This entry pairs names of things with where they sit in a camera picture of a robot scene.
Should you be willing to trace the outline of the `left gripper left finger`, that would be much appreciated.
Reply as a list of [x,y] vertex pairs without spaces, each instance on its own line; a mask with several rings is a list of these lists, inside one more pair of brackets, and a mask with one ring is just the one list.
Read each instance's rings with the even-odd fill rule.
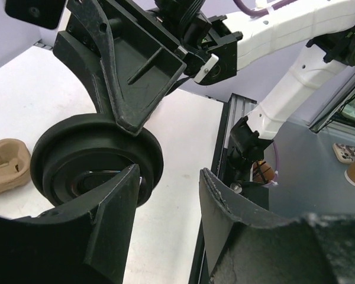
[[0,283],[122,283],[140,169],[37,217],[0,217]]

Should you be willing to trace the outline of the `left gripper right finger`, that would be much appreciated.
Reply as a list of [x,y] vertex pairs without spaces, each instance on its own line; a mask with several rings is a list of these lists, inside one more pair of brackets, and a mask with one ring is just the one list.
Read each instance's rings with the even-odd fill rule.
[[276,215],[209,169],[199,198],[211,283],[355,283],[355,215]]

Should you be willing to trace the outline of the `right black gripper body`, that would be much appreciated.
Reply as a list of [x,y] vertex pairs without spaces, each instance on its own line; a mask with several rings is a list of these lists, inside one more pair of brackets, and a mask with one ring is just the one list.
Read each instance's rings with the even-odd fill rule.
[[69,1],[64,63],[100,114],[144,124],[186,69],[177,39],[133,1]]

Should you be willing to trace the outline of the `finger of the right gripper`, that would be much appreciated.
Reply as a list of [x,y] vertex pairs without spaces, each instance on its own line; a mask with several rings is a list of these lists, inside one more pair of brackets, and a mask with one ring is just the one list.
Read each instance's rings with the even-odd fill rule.
[[85,87],[96,112],[115,118],[110,81],[93,38],[88,33],[59,32],[53,54]]
[[133,1],[74,1],[73,15],[93,38],[110,81],[115,122],[137,135],[154,110],[154,90],[146,82],[154,55],[154,38]]

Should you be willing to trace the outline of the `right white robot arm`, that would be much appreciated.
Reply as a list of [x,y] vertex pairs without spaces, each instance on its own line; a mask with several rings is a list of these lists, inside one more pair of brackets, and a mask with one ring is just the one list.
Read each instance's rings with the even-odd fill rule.
[[69,1],[54,55],[99,113],[138,136],[162,98],[192,80],[260,91],[234,126],[226,178],[241,182],[283,123],[322,85],[355,66],[355,1],[269,1],[207,17],[202,1]]

